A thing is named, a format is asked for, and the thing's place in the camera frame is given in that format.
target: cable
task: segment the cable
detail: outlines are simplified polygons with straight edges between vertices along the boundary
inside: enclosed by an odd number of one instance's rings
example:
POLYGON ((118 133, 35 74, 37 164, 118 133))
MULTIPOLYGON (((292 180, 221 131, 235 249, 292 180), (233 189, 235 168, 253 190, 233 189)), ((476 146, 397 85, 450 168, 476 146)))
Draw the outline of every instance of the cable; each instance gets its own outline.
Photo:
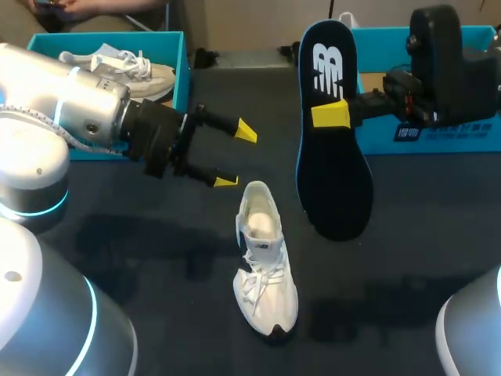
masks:
POLYGON ((50 117, 43 114, 42 112, 32 110, 29 107, 18 107, 18 106, 0 104, 0 113, 1 112, 13 112, 16 114, 27 115, 28 117, 41 122, 46 127, 49 127, 48 130, 50 132, 55 133, 59 137, 63 138, 67 143, 69 143, 75 149, 87 151, 89 153, 123 155, 122 152, 118 150, 110 150, 103 147, 93 147, 81 143, 76 138, 74 138, 66 129, 55 123, 50 117))
POLYGON ((330 0, 330 8, 329 8, 329 20, 332 19, 332 13, 334 11, 334 0, 330 0))

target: shoe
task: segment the shoe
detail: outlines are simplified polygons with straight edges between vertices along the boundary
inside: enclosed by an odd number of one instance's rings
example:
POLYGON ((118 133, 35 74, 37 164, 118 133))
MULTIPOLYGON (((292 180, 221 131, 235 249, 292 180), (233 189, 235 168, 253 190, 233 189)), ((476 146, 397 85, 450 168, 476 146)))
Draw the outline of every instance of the shoe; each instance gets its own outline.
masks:
POLYGON ((175 70, 166 65, 151 63, 149 59, 130 51, 119 51, 103 44, 92 55, 79 56, 62 52, 59 60, 87 69, 101 77, 127 85, 131 98, 141 102, 164 98, 175 85, 175 70))
POLYGON ((91 62, 92 62, 92 57, 94 55, 103 55, 103 56, 108 56, 108 57, 119 57, 120 50, 115 49, 114 47, 103 43, 101 47, 91 55, 74 55, 71 52, 68 51, 62 51, 59 55, 59 61, 73 65, 75 67, 80 67, 82 69, 85 69, 86 71, 91 70, 91 62))
POLYGON ((236 216, 236 240, 243 253, 233 290, 247 322, 259 334, 281 339, 297 320, 297 290, 290 273, 280 215, 269 188, 252 182, 236 216))

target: blue box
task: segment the blue box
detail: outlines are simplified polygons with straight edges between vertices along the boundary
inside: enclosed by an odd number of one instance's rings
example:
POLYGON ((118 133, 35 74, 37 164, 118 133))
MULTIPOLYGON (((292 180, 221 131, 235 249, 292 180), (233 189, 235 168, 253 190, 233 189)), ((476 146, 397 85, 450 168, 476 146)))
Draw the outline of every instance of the blue box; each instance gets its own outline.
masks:
MULTIPOLYGON (((490 26, 465 26, 463 47, 485 50, 496 32, 490 26)), ((410 64, 405 50, 408 27, 353 29, 357 45, 359 73, 384 73, 410 64)), ((359 91, 363 92, 359 80, 359 91)), ((414 142, 395 142, 400 121, 391 115, 368 119, 356 129, 364 154, 422 154, 501 151, 501 117, 438 130, 424 129, 414 142)))
MULTIPOLYGON (((103 43, 116 49, 143 55, 152 63, 164 64, 176 69, 172 106, 181 112, 188 110, 190 71, 186 44, 182 32, 141 31, 119 33, 36 34, 27 49, 57 59, 62 51, 77 55, 90 55, 103 43)), ((93 154, 71 150, 73 161, 120 160, 122 157, 93 154)))

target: table surface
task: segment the table surface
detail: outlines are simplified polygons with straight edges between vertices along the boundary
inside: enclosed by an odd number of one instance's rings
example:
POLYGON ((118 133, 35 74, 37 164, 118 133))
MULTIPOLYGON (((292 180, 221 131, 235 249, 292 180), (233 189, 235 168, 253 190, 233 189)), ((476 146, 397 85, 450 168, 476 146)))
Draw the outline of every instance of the table surface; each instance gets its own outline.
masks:
POLYGON ((194 72, 194 103, 241 114, 259 134, 257 146, 205 128, 194 140, 193 161, 238 172, 238 187, 155 180, 129 162, 72 164, 67 217, 41 238, 123 305, 138 335, 138 376, 443 376, 438 311, 501 259, 501 157, 369 157, 370 224, 359 239, 330 242, 296 195, 296 76, 194 72), (256 179, 278 205, 300 299, 297 332, 282 346, 253 334, 232 291, 235 215, 256 179))

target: insole logo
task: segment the insole logo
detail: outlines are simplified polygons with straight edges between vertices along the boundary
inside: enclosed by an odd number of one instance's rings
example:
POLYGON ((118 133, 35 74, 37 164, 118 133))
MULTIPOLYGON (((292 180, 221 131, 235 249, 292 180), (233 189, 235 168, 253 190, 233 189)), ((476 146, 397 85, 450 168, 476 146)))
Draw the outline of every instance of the insole logo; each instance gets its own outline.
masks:
POLYGON ((321 43, 313 47, 313 69, 315 90, 326 92, 334 98, 343 99, 343 88, 337 82, 343 79, 343 56, 336 47, 327 48, 321 43))

